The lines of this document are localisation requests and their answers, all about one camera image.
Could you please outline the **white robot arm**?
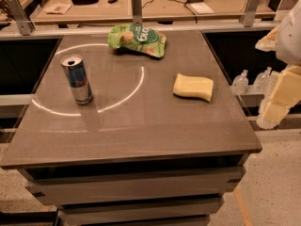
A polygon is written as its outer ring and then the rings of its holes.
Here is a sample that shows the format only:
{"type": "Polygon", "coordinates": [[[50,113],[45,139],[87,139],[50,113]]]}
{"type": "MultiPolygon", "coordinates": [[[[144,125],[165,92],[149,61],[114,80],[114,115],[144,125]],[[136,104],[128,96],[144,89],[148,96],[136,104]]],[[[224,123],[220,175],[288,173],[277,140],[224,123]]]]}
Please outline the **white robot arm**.
{"type": "Polygon", "coordinates": [[[277,59],[287,64],[280,73],[271,73],[256,119],[261,129],[273,129],[301,101],[301,0],[255,48],[275,51],[277,59]]]}

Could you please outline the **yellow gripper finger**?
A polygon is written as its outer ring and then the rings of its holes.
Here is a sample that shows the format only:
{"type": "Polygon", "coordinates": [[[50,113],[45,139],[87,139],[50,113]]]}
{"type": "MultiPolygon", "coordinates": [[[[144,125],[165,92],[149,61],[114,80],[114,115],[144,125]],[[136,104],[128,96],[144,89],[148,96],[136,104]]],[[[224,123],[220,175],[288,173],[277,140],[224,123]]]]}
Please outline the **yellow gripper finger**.
{"type": "Polygon", "coordinates": [[[275,51],[279,26],[273,28],[266,36],[255,44],[255,48],[264,52],[275,51]]]}
{"type": "Polygon", "coordinates": [[[261,129],[273,129],[301,101],[301,67],[288,65],[280,73],[272,72],[256,119],[261,129]]]}

